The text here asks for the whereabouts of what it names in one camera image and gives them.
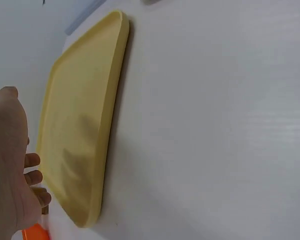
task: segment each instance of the orange object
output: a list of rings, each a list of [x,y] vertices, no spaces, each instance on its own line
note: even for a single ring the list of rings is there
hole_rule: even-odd
[[[23,240],[50,240],[47,230],[36,223],[34,226],[22,230]]]

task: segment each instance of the yellow tray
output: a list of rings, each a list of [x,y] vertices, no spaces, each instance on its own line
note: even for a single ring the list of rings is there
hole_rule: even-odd
[[[37,152],[48,187],[81,228],[100,214],[118,80],[129,34],[111,12],[76,41],[51,69]]]

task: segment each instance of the human hand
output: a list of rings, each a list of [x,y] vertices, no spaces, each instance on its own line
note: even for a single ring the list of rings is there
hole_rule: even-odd
[[[36,153],[26,154],[28,144],[27,117],[18,91],[4,87],[0,90],[0,239],[34,225],[51,202],[49,193],[30,187],[43,180],[41,172],[24,174],[24,168],[40,164]]]

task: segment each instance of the blue object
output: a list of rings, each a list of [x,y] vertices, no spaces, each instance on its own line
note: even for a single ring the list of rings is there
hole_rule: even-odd
[[[97,8],[99,8],[106,0],[93,1],[83,12],[65,29],[65,34],[71,35]]]

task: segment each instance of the white table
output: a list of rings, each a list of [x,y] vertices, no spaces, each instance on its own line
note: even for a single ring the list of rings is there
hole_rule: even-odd
[[[102,213],[53,240],[300,240],[300,0],[108,0],[131,19]]]

